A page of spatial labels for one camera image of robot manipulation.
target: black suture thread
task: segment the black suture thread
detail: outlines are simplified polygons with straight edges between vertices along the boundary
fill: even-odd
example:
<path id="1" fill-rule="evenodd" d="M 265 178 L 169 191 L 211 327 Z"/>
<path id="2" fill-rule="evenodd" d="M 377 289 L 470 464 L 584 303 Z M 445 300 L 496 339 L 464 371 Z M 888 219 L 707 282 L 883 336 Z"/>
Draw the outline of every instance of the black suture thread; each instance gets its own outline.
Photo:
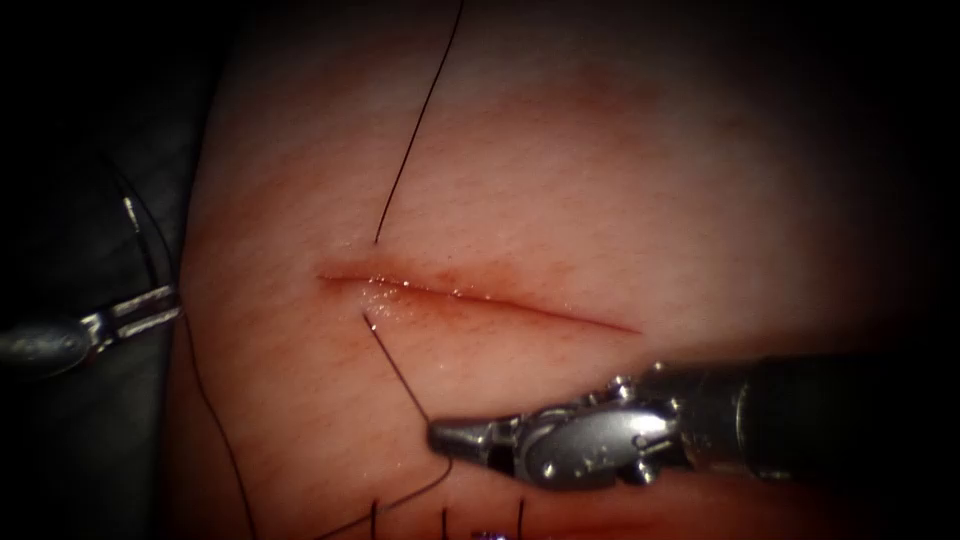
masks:
<path id="1" fill-rule="evenodd" d="M 143 202 L 143 199 L 140 197 L 140 194 L 137 192 L 136 188 L 133 187 L 126 177 L 120 171 L 120 169 L 113 164 L 112 161 L 102 152 L 100 153 L 100 158 L 105 160 L 108 164 L 112 166 L 115 172 L 115 181 L 124 181 L 126 182 L 126 189 L 136 200 L 137 203 L 143 208 L 143 212 L 147 215 L 147 219 L 150 221 L 151 226 L 155 229 L 154 232 L 157 233 L 157 236 L 160 238 L 160 244 L 163 247 L 163 252 L 167 262 L 167 268 L 170 272 L 170 279 L 177 283 L 177 273 L 173 268 L 173 253 L 170 251 L 170 244 L 167 243 L 167 239 L 163 236 L 163 231 L 160 229 L 160 225 L 156 220 L 156 217 L 153 215 L 153 212 L 150 211 L 150 208 Z M 154 266 L 155 261 L 153 257 L 150 256 L 149 250 L 143 252 L 144 264 Z M 154 266 L 153 272 L 151 275 L 156 275 L 156 268 Z M 186 331 L 187 336 L 187 346 L 190 348 L 190 363 L 193 368 L 193 375 L 197 379 L 197 388 L 200 390 L 200 398 L 203 401 L 204 406 L 207 411 L 210 413 L 210 417 L 213 418 L 213 423 L 217 428 L 217 433 L 220 435 L 220 439 L 223 440 L 223 446 L 227 449 L 227 456 L 230 459 L 230 466 L 233 469 L 233 474 L 237 479 L 237 486 L 240 489 L 240 499 L 243 502 L 243 511 L 244 516 L 247 521 L 247 529 L 250 531 L 250 538 L 253 540 L 257 539 L 257 527 L 253 520 L 253 511 L 250 508 L 250 500 L 247 497 L 247 490 L 243 484 L 243 476 L 240 475 L 240 467 L 237 464 L 236 455 L 233 452 L 233 447 L 230 446 L 230 440 L 227 437 L 227 432 L 223 427 L 223 423 L 220 421 L 220 417 L 217 415 L 216 410 L 213 407 L 213 403 L 210 401 L 210 396 L 207 395 L 206 387 L 203 384 L 203 377 L 200 376 L 200 367 L 197 364 L 197 350 L 193 342 L 193 330 L 190 327 L 190 319 L 187 316 L 186 306 L 183 307 L 183 326 Z"/>
<path id="2" fill-rule="evenodd" d="M 377 540 L 377 500 L 370 505 L 370 540 Z"/>
<path id="3" fill-rule="evenodd" d="M 407 394 L 410 396 L 410 399 L 413 400 L 413 404 L 416 405 L 417 410 L 420 411 L 420 416 L 423 417 L 423 421 L 430 423 L 430 417 L 427 416 L 427 411 L 423 409 L 423 405 L 420 405 L 420 401 L 417 399 L 417 396 L 413 394 L 413 390 L 407 383 L 407 379 L 404 378 L 403 373 L 400 373 L 400 368 L 397 367 L 397 363 L 393 361 L 393 357 L 390 356 L 390 352 L 387 351 L 387 347 L 383 344 L 383 341 L 380 340 L 380 336 L 377 335 L 376 326 L 370 322 L 370 319 L 367 317 L 366 313 L 363 314 L 363 320 L 367 323 L 367 327 L 370 328 L 370 333 L 373 334 L 373 339 L 377 340 L 377 345 L 380 346 L 380 350 L 383 351 L 383 355 L 386 356 L 387 362 L 390 362 L 390 367 L 393 368 L 393 372 L 397 374 L 397 378 L 400 379 L 400 382 L 407 390 Z"/>
<path id="4" fill-rule="evenodd" d="M 407 144 L 407 150 L 403 154 L 403 160 L 400 162 L 400 169 L 397 170 L 397 177 L 393 180 L 393 187 L 390 188 L 390 195 L 387 196 L 387 202 L 383 205 L 383 212 L 380 214 L 380 223 L 377 225 L 377 235 L 373 237 L 373 243 L 380 242 L 380 232 L 383 230 L 383 221 L 387 219 L 387 210 L 390 209 L 390 202 L 393 201 L 393 194 L 397 191 L 397 184 L 400 183 L 400 175 L 403 174 L 403 168 L 407 165 L 407 159 L 410 157 L 410 150 L 413 149 L 413 141 L 417 138 L 417 132 L 420 130 L 420 123 L 423 122 L 423 115 L 427 112 L 427 104 L 430 103 L 430 96 L 433 95 L 433 89 L 440 80 L 440 72 L 443 71 L 443 64 L 447 61 L 450 54 L 450 47 L 453 45 L 453 37 L 457 35 L 457 27 L 460 26 L 460 15 L 463 13 L 463 0 L 460 0 L 460 6 L 457 8 L 457 17 L 453 20 L 453 30 L 450 31 L 450 39 L 447 41 L 447 48 L 443 51 L 440 58 L 440 65 L 437 66 L 437 73 L 433 76 L 433 82 L 430 83 L 430 89 L 427 90 L 427 97 L 423 100 L 423 107 L 420 108 L 420 116 L 417 117 L 417 123 L 413 126 L 413 133 L 410 135 L 410 142 Z"/>
<path id="5" fill-rule="evenodd" d="M 170 248 L 166 245 L 167 241 L 163 237 L 163 233 L 160 231 L 160 225 L 157 223 L 157 220 L 153 217 L 153 213 L 147 209 L 147 205 L 144 204 L 143 199 L 140 198 L 140 194 L 137 193 L 137 190 L 134 189 L 133 183 L 130 182 L 130 179 L 127 178 L 127 175 L 123 174 L 123 171 L 120 170 L 120 167 L 106 153 L 97 150 L 97 157 L 100 159 L 101 164 L 110 171 L 111 177 L 113 178 L 113 184 L 117 188 L 117 192 L 120 195 L 120 201 L 124 202 L 124 199 L 135 199 L 137 204 L 143 208 L 143 213 L 147 215 L 147 219 L 150 220 L 150 223 L 156 229 L 157 235 L 160 236 L 160 241 L 164 244 L 164 249 L 167 252 L 168 261 L 172 259 L 170 256 Z M 137 240 L 137 247 L 140 249 L 140 257 L 143 259 L 143 265 L 147 271 L 147 278 L 150 281 L 150 288 L 156 289 L 160 286 L 160 277 L 157 275 L 157 264 L 153 259 L 153 254 L 150 253 L 150 245 L 147 243 L 147 237 L 143 234 L 143 229 L 140 227 L 139 222 L 136 221 L 136 209 L 130 208 L 129 210 L 126 207 L 126 204 L 123 205 L 123 216 L 127 221 L 130 221 L 130 225 L 133 227 L 133 236 Z M 173 263 L 170 261 L 170 266 L 172 270 Z"/>
<path id="6" fill-rule="evenodd" d="M 388 504 L 388 505 L 386 505 L 386 506 L 384 506 L 384 507 L 378 508 L 378 509 L 377 509 L 377 513 L 378 513 L 378 514 L 382 514 L 382 513 L 386 512 L 387 510 L 392 510 L 392 509 L 394 509 L 394 508 L 397 508 L 398 506 L 400 506 L 400 505 L 402 505 L 402 504 L 404 504 L 404 503 L 406 503 L 406 502 L 408 502 L 408 501 L 410 501 L 410 500 L 412 500 L 412 499 L 415 499 L 415 498 L 419 497 L 420 495 L 423 495 L 424 493 L 426 493 L 426 492 L 430 491 L 431 489 L 437 487 L 438 485 L 440 485 L 441 482 L 443 482 L 444 480 L 446 480 L 448 476 L 450 476 L 450 471 L 451 471 L 451 470 L 453 470 L 453 460 L 448 458 L 448 459 L 447 459 L 447 470 L 444 471 L 443 474 L 441 474 L 436 480 L 434 480 L 434 481 L 430 482 L 429 484 L 423 486 L 422 488 L 414 491 L 413 493 L 410 493 L 410 494 L 408 494 L 408 495 L 404 495 L 404 496 L 401 497 L 400 499 L 397 499 L 396 501 L 393 501 L 392 503 L 390 503 L 390 504 Z M 348 531 L 348 530 L 356 527 L 357 525 L 360 525 L 361 523 L 363 523 L 364 521 L 367 521 L 368 519 L 370 519 L 370 515 L 369 515 L 369 514 L 364 514 L 363 516 L 360 516 L 360 517 L 358 517 L 357 519 L 355 519 L 355 520 L 353 520 L 353 521 L 351 521 L 351 522 L 349 522 L 349 523 L 345 523 L 345 524 L 337 527 L 336 529 L 333 529 L 333 530 L 331 530 L 331 531 L 327 531 L 327 532 L 321 534 L 320 536 L 314 537 L 314 540 L 325 540 L 325 539 L 327 539 L 327 538 L 331 538 L 331 537 L 336 536 L 336 535 L 338 535 L 338 534 L 340 534 L 340 533 L 342 533 L 342 532 L 346 532 L 346 531 Z"/>
<path id="7" fill-rule="evenodd" d="M 523 540 L 523 505 L 524 500 L 520 499 L 520 508 L 517 510 L 517 540 Z"/>
<path id="8" fill-rule="evenodd" d="M 237 487 L 240 488 L 240 499 L 243 502 L 243 513 L 247 520 L 247 528 L 250 530 L 250 538 L 257 540 L 257 526 L 253 521 L 253 510 L 250 507 L 250 499 L 247 497 L 247 488 L 243 484 L 243 476 L 240 474 L 240 465 L 237 464 L 237 456 L 233 452 L 233 447 L 230 446 L 230 439 L 227 438 L 227 431 L 223 427 L 223 422 L 220 421 L 220 416 L 217 415 L 216 410 L 213 408 L 213 403 L 210 401 L 210 396 L 207 395 L 207 390 L 203 384 L 203 377 L 200 376 L 200 366 L 197 364 L 197 352 L 193 346 L 193 330 L 190 329 L 190 319 L 186 316 L 186 310 L 184 310 L 183 326 L 187 332 L 187 343 L 190 347 L 193 375 L 197 379 L 197 388 L 200 390 L 200 397 L 210 412 L 210 417 L 213 418 L 214 425 L 217 426 L 217 432 L 220 433 L 220 438 L 223 439 L 223 446 L 227 449 L 227 457 L 230 458 L 230 467 L 233 469 L 233 475 L 237 478 Z"/>

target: skin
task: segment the skin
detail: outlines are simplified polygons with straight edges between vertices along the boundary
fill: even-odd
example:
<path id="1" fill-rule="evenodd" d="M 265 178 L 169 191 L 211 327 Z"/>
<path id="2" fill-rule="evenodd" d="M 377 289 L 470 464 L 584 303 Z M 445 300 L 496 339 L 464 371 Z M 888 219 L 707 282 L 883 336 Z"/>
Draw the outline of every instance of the skin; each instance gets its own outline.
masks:
<path id="1" fill-rule="evenodd" d="M 734 22 L 621 7 L 468 3 L 376 243 L 457 6 L 300 7 L 241 35 L 183 257 L 175 536 L 249 534 L 201 383 L 260 538 L 322 535 L 444 473 L 364 314 L 442 417 L 533 410 L 658 360 L 875 346 L 919 309 L 913 194 L 851 142 L 869 126 L 830 79 Z M 376 535 L 440 538 L 444 510 L 450 538 L 513 535 L 521 500 L 524 538 L 870 530 L 798 486 L 668 471 L 561 494 L 457 464 Z"/>

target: pink skin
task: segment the pink skin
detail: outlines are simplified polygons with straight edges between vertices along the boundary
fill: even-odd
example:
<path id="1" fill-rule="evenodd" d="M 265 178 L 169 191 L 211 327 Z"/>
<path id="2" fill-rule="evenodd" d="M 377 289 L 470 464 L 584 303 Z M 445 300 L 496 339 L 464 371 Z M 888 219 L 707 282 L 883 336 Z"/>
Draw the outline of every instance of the pink skin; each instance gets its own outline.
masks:
<path id="1" fill-rule="evenodd" d="M 803 79 L 708 26 L 579 3 L 468 5 L 374 244 L 456 12 L 421 7 L 261 20 L 209 121 L 182 292 L 261 538 L 313 538 L 446 469 L 364 313 L 431 416 L 529 410 L 657 360 L 848 348 L 910 313 L 910 247 L 885 219 L 906 194 L 868 196 L 877 171 L 797 107 Z M 186 345 L 168 523 L 242 537 Z M 457 465 L 377 537 L 439 538 L 444 508 L 451 538 L 513 533 L 521 499 L 524 538 L 862 527 L 748 479 L 556 494 Z"/>

